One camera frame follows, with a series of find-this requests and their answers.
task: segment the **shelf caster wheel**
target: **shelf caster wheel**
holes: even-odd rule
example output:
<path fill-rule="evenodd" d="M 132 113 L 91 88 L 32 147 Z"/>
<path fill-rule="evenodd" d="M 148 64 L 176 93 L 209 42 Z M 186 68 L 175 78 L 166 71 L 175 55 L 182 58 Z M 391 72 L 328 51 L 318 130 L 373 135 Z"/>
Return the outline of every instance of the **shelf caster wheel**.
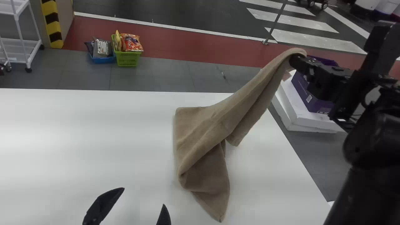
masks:
<path fill-rule="evenodd" d="M 328 7 L 328 3 L 327 3 L 327 2 L 324 2 L 324 3 L 321 5 L 321 9 L 322 9 L 322 10 L 326 9 L 327 7 Z"/>
<path fill-rule="evenodd" d="M 308 1 L 308 7 L 313 7 L 315 5 L 315 1 L 314 0 L 309 0 Z"/>

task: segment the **white table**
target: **white table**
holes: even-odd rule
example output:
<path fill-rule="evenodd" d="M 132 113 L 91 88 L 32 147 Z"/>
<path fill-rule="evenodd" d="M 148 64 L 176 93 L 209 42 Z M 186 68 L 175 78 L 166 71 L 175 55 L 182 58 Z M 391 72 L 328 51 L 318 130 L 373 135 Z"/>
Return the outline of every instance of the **white table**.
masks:
<path fill-rule="evenodd" d="M 163 203 L 173 225 L 220 224 L 177 182 L 172 120 L 229 95 L 0 89 L 1 224 L 79 225 L 117 187 L 102 225 L 155 225 Z M 223 224 L 323 224 L 329 205 L 268 111 L 226 161 Z"/>

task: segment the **gray floor tile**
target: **gray floor tile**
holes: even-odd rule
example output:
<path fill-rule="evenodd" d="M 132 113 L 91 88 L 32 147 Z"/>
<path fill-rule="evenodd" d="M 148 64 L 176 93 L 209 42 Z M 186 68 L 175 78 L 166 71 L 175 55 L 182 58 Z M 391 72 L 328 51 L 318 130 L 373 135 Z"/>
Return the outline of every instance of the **gray floor tile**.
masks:
<path fill-rule="evenodd" d="M 87 52 L 70 51 L 66 61 L 65 71 L 110 73 L 113 64 L 95 64 Z"/>
<path fill-rule="evenodd" d="M 191 78 L 187 61 L 152 58 L 151 62 L 154 77 Z"/>
<path fill-rule="evenodd" d="M 288 131 L 275 108 L 270 105 L 268 109 L 325 199 L 335 200 L 350 168 L 342 155 L 347 134 Z"/>
<path fill-rule="evenodd" d="M 156 91 L 152 76 L 111 72 L 110 90 Z"/>
<path fill-rule="evenodd" d="M 32 73 L 26 73 L 25 70 L 13 70 L 5 76 L 0 76 L 0 87 L 57 89 L 61 73 L 60 69 L 36 69 Z"/>
<path fill-rule="evenodd" d="M 218 68 L 224 73 L 226 79 L 251 80 L 255 77 L 261 68 L 247 66 L 218 65 Z"/>
<path fill-rule="evenodd" d="M 311 174 L 326 201 L 334 201 L 346 180 L 347 173 Z"/>
<path fill-rule="evenodd" d="M 190 74 L 196 79 L 225 81 L 218 64 L 204 62 L 187 62 Z"/>
<path fill-rule="evenodd" d="M 191 78 L 155 77 L 156 91 L 195 92 Z"/>
<path fill-rule="evenodd" d="M 109 85 L 109 72 L 90 73 L 63 71 L 57 88 L 74 90 L 108 90 Z"/>
<path fill-rule="evenodd" d="M 224 79 L 193 77 L 193 83 L 197 92 L 233 93 L 235 89 Z"/>
<path fill-rule="evenodd" d="M 69 50 L 46 48 L 39 50 L 32 61 L 32 70 L 53 70 L 63 69 L 65 67 Z M 12 63 L 13 70 L 25 70 L 26 64 Z"/>
<path fill-rule="evenodd" d="M 248 81 L 227 79 L 227 82 L 231 88 L 231 92 L 236 92 L 237 90 L 241 89 L 245 84 L 247 84 Z"/>
<path fill-rule="evenodd" d="M 321 177 L 320 175 L 312 175 L 310 174 L 312 179 L 314 180 L 315 184 L 317 185 L 318 189 L 320 190 L 321 194 L 324 196 L 326 201 L 329 201 L 331 199 L 329 192 L 325 190 L 324 184 L 326 183 L 324 181 L 324 178 Z"/>
<path fill-rule="evenodd" d="M 111 74 L 114 75 L 132 75 L 132 76 L 153 76 L 151 68 L 146 65 L 137 67 L 119 67 L 117 64 L 111 66 Z"/>

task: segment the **hazard stripe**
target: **hazard stripe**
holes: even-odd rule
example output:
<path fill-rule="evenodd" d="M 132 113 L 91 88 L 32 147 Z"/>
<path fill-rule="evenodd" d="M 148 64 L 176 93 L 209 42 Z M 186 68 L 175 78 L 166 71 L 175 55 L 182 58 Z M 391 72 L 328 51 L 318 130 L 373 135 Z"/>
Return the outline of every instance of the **hazard stripe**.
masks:
<path fill-rule="evenodd" d="M 57 3 L 55 0 L 41 0 L 42 13 L 46 21 L 46 31 L 52 48 L 62 48 L 64 41 L 58 19 Z"/>

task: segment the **beige towel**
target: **beige towel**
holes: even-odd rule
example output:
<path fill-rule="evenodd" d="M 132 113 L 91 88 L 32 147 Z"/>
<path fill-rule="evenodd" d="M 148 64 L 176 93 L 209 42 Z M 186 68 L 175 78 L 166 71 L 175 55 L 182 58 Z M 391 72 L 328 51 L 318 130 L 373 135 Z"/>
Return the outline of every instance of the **beige towel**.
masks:
<path fill-rule="evenodd" d="M 174 137 L 178 179 L 200 205 L 222 222 L 230 184 L 225 163 L 225 139 L 238 146 L 266 111 L 289 57 L 306 52 L 292 48 L 277 56 L 252 80 L 223 101 L 208 107 L 182 107 L 175 113 Z"/>

